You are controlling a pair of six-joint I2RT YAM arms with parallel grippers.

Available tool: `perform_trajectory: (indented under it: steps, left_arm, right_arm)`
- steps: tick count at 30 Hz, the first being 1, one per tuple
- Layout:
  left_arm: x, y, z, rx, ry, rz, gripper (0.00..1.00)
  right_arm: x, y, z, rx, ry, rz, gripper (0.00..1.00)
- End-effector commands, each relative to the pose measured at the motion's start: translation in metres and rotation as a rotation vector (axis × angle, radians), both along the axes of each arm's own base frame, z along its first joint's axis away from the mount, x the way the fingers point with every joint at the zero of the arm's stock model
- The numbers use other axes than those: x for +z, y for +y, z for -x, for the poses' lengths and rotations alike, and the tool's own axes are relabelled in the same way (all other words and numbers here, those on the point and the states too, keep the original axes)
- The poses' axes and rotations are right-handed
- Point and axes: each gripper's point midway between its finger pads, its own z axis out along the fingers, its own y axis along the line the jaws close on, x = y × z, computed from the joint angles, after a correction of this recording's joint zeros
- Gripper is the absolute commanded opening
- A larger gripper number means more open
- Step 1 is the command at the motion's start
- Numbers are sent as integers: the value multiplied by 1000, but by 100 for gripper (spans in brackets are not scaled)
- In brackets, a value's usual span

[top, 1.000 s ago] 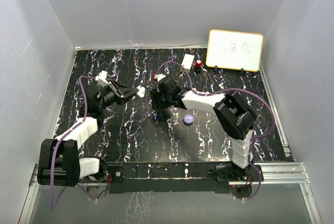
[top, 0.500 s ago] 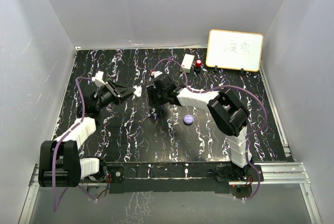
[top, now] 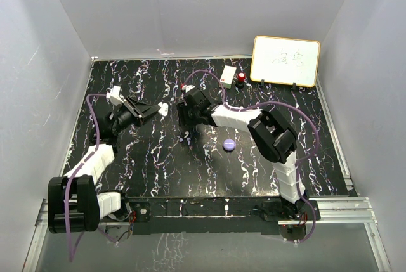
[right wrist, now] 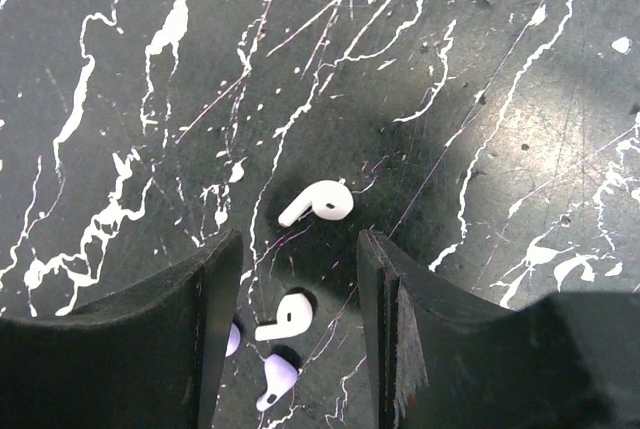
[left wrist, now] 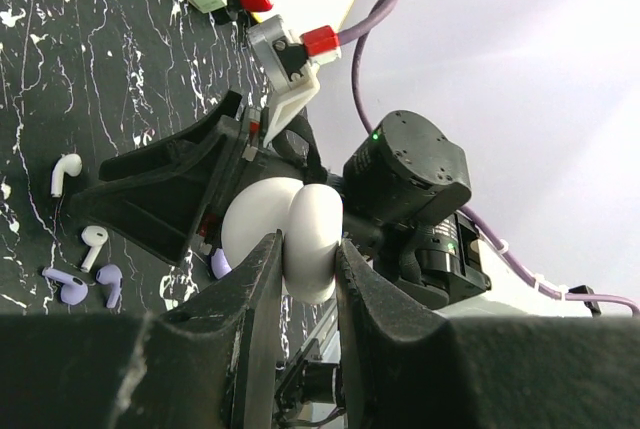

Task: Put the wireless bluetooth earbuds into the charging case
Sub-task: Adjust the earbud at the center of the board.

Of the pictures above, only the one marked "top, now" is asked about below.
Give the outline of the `white earbud charging case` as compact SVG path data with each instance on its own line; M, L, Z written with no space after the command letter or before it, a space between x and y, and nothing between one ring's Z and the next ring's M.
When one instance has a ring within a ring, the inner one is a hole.
M161 116L166 117L168 115L169 105L167 103L160 102L158 106L160 107L158 113Z

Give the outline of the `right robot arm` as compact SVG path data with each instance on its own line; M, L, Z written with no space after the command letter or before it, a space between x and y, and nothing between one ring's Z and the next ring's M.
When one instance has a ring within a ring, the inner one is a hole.
M248 109L214 103L198 88L188 90L176 109L181 127L203 124L249 133L275 170L284 214L297 219L305 213L306 188L298 174L296 157L298 134L277 109L269 104Z

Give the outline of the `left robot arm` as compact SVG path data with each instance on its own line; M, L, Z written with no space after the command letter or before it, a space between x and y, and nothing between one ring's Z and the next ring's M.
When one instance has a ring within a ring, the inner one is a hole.
M100 220L111 215L118 221L127 219L131 205L117 190L98 192L96 184L115 160L121 132L129 126L141 127L164 107L136 101L128 96L109 96L114 105L104 117L91 112L93 135L85 156L64 176L48 183L48 229L51 233L96 231Z

